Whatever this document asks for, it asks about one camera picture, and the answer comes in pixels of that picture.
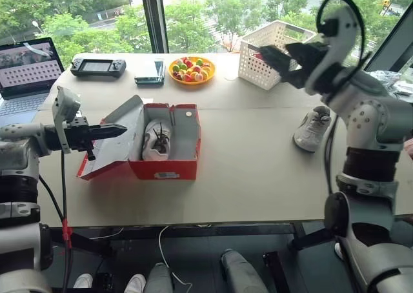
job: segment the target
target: shoe box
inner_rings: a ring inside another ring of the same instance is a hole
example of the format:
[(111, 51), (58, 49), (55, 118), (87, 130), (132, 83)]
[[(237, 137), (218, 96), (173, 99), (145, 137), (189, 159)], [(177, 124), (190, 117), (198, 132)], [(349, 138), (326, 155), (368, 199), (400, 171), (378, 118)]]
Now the shoe box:
[[(153, 119), (172, 124), (170, 156), (167, 161), (143, 161), (145, 128)], [(193, 104), (143, 104), (137, 95), (106, 116), (101, 123), (117, 123), (127, 131), (115, 138), (95, 141), (96, 160), (83, 159), (77, 176), (90, 180), (119, 165), (130, 165), (139, 179), (195, 180), (201, 148), (201, 127)]]

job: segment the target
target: red cable tie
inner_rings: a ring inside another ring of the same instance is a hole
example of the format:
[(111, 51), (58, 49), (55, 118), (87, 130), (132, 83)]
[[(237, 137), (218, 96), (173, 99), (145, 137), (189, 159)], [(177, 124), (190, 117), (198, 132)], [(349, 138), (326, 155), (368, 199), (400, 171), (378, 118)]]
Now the red cable tie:
[(68, 226), (67, 219), (62, 220), (63, 241), (68, 242), (69, 249), (72, 248), (72, 240), (70, 236), (73, 234), (73, 228)]

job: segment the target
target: floor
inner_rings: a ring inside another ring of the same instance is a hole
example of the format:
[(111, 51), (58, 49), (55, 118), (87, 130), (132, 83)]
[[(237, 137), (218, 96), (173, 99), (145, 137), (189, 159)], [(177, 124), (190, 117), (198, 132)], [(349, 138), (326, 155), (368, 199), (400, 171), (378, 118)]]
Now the floor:
[[(321, 229), (323, 224), (316, 221), (304, 223), (303, 226), (305, 232), (310, 233)], [(87, 236), (87, 233), (83, 231), (80, 234)], [(403, 221), (395, 222), (392, 237), (394, 241), (411, 247), (413, 226)], [(324, 293), (333, 290), (335, 293), (352, 292), (345, 268), (334, 255), (333, 243), (318, 245), (293, 255), (287, 250), (290, 239), (292, 235), (184, 237), (165, 238), (162, 245), (173, 272), (183, 281), (194, 284), (192, 292), (229, 292), (219, 269), (219, 257), (227, 248), (240, 252), (256, 268), (270, 292), (277, 291), (264, 265), (263, 254), (275, 250), (279, 251), (291, 293)], [(161, 261), (156, 239), (113, 241), (112, 246), (118, 251), (117, 257), (104, 260), (99, 271), (113, 273), (115, 290), (118, 293), (123, 293), (133, 274), (148, 276), (153, 265)], [(52, 287), (61, 287), (63, 249), (57, 247), (54, 252), (54, 263), (44, 271), (44, 275)], [(97, 256), (75, 252), (70, 286), (82, 273), (95, 274), (101, 262), (102, 259)], [(186, 292), (186, 287), (177, 281), (175, 288), (177, 293)]]

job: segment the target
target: white shoe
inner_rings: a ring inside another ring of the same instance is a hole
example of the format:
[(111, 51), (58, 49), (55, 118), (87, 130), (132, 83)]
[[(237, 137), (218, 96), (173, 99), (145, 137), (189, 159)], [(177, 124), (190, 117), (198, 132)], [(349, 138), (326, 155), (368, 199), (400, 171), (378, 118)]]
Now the white shoe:
[(166, 161), (170, 155), (172, 126), (166, 119), (155, 119), (145, 129), (142, 158), (145, 161)]
[(294, 142), (306, 151), (315, 152), (320, 147), (330, 123), (330, 109), (325, 106), (315, 107), (297, 128), (294, 133)]
[(341, 246), (339, 243), (334, 245), (334, 252), (336, 253), (336, 256), (343, 261), (343, 253), (341, 252)]
[(125, 293), (142, 293), (146, 285), (145, 277), (141, 274), (133, 275), (125, 288)]
[(93, 277), (91, 274), (82, 274), (77, 277), (73, 288), (91, 288), (93, 283)]

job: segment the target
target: plastic basket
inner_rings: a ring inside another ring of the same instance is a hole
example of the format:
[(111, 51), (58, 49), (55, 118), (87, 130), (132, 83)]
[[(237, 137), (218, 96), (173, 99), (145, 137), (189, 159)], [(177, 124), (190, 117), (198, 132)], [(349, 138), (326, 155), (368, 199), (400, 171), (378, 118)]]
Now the plastic basket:
[[(275, 45), (286, 53), (285, 45), (287, 43), (305, 43), (315, 36), (316, 33), (311, 30), (278, 20), (243, 36), (238, 76), (265, 90), (270, 90), (280, 82), (281, 77), (276, 70), (270, 68), (259, 58), (258, 48), (260, 46)], [(292, 70), (296, 66), (297, 63), (291, 62), (290, 69)]]

